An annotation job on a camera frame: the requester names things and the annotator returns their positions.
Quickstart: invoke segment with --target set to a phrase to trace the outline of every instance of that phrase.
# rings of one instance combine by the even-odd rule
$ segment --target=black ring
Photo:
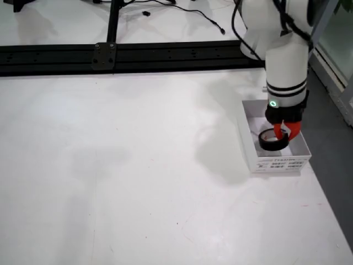
[[[259,144],[266,151],[280,151],[289,145],[289,134],[282,130],[283,138],[276,141],[267,141],[266,139],[275,138],[275,131],[268,129],[259,134]]]

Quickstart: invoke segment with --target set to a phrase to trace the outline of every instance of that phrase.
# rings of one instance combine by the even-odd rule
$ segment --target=white tabletop
[[[226,30],[232,8],[210,11]],[[231,38],[159,9],[124,14],[120,42]],[[108,14],[36,1],[0,3],[5,17],[1,45],[70,44],[104,41]],[[249,173],[234,102],[264,84],[262,70],[0,79],[0,263],[353,264],[310,165]]]

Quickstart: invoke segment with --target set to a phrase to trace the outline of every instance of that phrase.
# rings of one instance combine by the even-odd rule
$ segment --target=black wire
[[[123,7],[125,6],[128,6],[129,4],[133,4],[133,3],[148,3],[148,2],[156,2],[156,3],[159,3],[159,4],[162,4],[166,7],[175,7],[175,8],[178,8],[180,10],[183,10],[183,11],[186,11],[186,12],[195,12],[195,13],[199,13],[201,14],[204,18],[206,18],[209,22],[211,22],[213,25],[215,25],[216,27],[219,28],[220,32],[224,35],[226,33],[226,31],[217,23],[215,22],[214,20],[210,19],[208,16],[206,16],[204,14],[204,12],[200,11],[200,10],[189,10],[189,9],[185,9],[185,8],[182,8],[180,6],[177,6],[176,4],[166,4],[166,3],[162,3],[158,0],[144,0],[144,1],[136,1],[136,0],[131,0],[127,3],[124,4]],[[111,1],[102,1],[102,3],[111,3]]]
[[[238,11],[238,8],[239,8],[239,5],[240,5],[240,0],[238,0],[237,2],[236,2],[236,0],[234,0],[234,3],[236,4],[236,6],[235,6],[233,14],[232,14],[232,30],[233,30],[234,34],[237,36],[237,38],[244,44],[244,46],[246,48],[248,48],[250,50],[250,52],[261,62],[263,67],[265,67],[265,64],[263,63],[263,61],[260,58],[260,56],[254,51],[253,48],[250,47],[249,44],[247,44],[247,42],[242,37],[240,37],[240,35],[238,34],[238,32],[236,30],[236,27],[234,26],[234,21],[236,19],[236,14],[237,14],[237,11]]]
[[[285,21],[285,23],[293,30],[294,33],[299,35],[303,40],[305,40],[308,43],[309,50],[313,49],[313,41],[311,39],[311,36],[298,28],[298,26],[294,23],[294,19],[286,13],[285,10],[282,9],[282,6],[279,2],[279,0],[273,0],[273,3],[280,13],[281,18]]]

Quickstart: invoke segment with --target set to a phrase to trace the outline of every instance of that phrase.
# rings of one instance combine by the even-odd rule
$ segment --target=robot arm
[[[269,104],[267,120],[278,139],[281,125],[300,132],[306,107],[308,57],[311,32],[320,8],[327,0],[243,0],[241,15],[247,26],[244,41],[265,60]],[[242,52],[255,59],[242,45]]]

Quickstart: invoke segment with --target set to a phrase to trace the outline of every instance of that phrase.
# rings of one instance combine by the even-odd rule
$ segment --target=white cardboard box
[[[259,134],[273,128],[265,117],[267,103],[244,100],[238,105],[238,126],[249,169],[253,173],[298,172],[311,158],[302,133],[281,151],[265,151],[259,145]]]

